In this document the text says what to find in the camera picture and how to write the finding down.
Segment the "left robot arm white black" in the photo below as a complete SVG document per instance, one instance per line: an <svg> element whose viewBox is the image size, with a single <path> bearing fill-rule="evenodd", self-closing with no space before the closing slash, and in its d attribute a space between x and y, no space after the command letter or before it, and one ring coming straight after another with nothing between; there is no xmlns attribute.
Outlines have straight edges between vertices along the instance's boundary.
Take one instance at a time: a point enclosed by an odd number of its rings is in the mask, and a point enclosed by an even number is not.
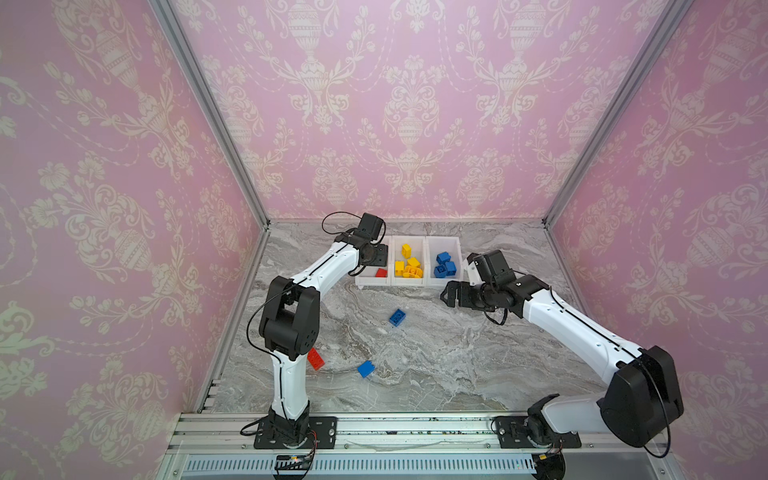
<svg viewBox="0 0 768 480"><path fill-rule="evenodd" d="M269 285L258 332L272 359L270 413L277 420L296 424L309 412L306 368L319 335L322 299L342 278L386 263L386 222L370 213L358 220L356 227L335 232L331 246L310 266Z"/></svg>

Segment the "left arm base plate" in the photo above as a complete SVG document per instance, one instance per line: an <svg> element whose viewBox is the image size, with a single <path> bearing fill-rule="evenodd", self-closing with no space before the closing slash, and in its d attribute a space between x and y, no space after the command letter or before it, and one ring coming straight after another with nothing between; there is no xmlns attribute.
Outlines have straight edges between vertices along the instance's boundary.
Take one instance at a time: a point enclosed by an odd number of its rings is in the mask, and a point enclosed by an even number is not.
<svg viewBox="0 0 768 480"><path fill-rule="evenodd" d="M256 423L254 448L256 450L309 449L331 450L336 444L338 418L311 416L309 408L297 420L289 420L270 409Z"/></svg>

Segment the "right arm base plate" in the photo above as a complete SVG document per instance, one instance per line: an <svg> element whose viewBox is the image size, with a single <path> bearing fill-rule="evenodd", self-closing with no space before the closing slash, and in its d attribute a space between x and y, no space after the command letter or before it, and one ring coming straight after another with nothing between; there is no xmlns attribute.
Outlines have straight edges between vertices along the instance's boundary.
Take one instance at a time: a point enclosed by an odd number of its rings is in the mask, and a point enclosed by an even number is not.
<svg viewBox="0 0 768 480"><path fill-rule="evenodd" d="M560 449L582 447L578 434L558 434L537 424L531 426L529 418L524 415L493 417L490 428L496 435L501 449L540 449L557 452Z"/></svg>

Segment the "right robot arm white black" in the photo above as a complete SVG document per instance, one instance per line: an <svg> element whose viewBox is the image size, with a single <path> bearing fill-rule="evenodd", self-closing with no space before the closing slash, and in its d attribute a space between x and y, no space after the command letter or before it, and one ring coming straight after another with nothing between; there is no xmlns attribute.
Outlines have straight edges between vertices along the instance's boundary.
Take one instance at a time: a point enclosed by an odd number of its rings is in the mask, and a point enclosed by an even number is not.
<svg viewBox="0 0 768 480"><path fill-rule="evenodd" d="M536 445L551 446L569 433L611 433L624 444L645 446L684 413L672 356L643 348L604 328L533 275L505 285L450 281L440 294L448 307L485 315L501 310L552 335L605 383L601 394L549 395L527 410L526 428Z"/></svg>

